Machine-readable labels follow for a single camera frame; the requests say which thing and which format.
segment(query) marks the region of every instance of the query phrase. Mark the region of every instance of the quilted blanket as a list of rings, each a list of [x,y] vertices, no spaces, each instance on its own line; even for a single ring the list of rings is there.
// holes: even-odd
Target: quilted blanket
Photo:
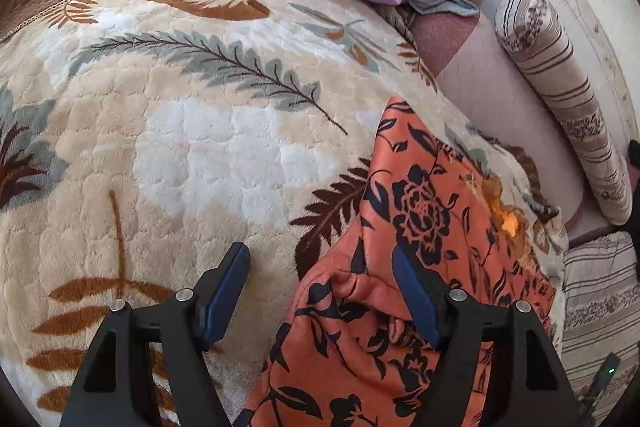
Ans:
[[[299,278],[371,187],[395,95],[495,181],[513,270],[561,285],[561,216],[359,0],[22,0],[0,24],[0,78],[0,365],[44,426],[111,299],[162,301],[235,240],[252,271],[207,360],[237,415]],[[558,345],[563,309],[558,291]],[[154,373],[172,425],[160,351]]]

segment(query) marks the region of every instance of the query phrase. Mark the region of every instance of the orange floral cloth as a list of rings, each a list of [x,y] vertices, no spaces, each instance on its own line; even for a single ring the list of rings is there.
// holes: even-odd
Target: orange floral cloth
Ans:
[[[396,285],[396,245],[482,303],[529,301],[548,331],[555,291],[535,260],[524,265],[512,253],[513,237],[495,224],[479,184],[468,158],[392,98],[359,218],[300,282],[234,427],[411,424],[438,353],[415,332]],[[481,418],[491,356],[484,344],[465,426]]]

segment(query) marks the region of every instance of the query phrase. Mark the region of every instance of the striped fabric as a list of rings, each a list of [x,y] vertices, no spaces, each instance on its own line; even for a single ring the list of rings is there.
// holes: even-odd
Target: striped fabric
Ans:
[[[599,422],[620,399],[640,362],[636,251],[628,233],[616,232],[570,250],[564,266],[562,365],[572,388],[583,394],[610,352],[622,360],[596,408]]]
[[[607,219],[626,223],[632,190],[574,47],[547,0],[500,0],[498,40],[555,115]]]

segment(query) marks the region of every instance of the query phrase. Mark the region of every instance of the blue gripper pad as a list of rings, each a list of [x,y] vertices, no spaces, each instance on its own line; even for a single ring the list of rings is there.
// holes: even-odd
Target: blue gripper pad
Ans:
[[[433,349],[439,351],[442,347],[442,335],[436,322],[436,308],[418,281],[409,258],[400,247],[395,247],[391,254],[391,268],[402,298],[414,320],[415,329]]]
[[[249,249],[235,242],[215,270],[224,270],[213,297],[206,306],[202,341],[211,346],[225,336],[236,303],[244,287],[250,268]]]

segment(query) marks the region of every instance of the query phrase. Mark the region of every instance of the metal screw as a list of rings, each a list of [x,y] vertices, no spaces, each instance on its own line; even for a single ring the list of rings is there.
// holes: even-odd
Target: metal screw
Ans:
[[[516,309],[521,313],[529,313],[531,311],[531,304],[527,301],[516,302]]]
[[[115,313],[119,312],[126,305],[127,301],[125,299],[115,299],[114,301],[111,301],[111,304],[109,304],[109,309]]]
[[[460,288],[453,288],[449,292],[449,297],[451,297],[456,302],[466,301],[466,292],[461,290]]]
[[[182,288],[175,293],[175,298],[180,302],[190,301],[193,297],[193,290],[191,288]]]

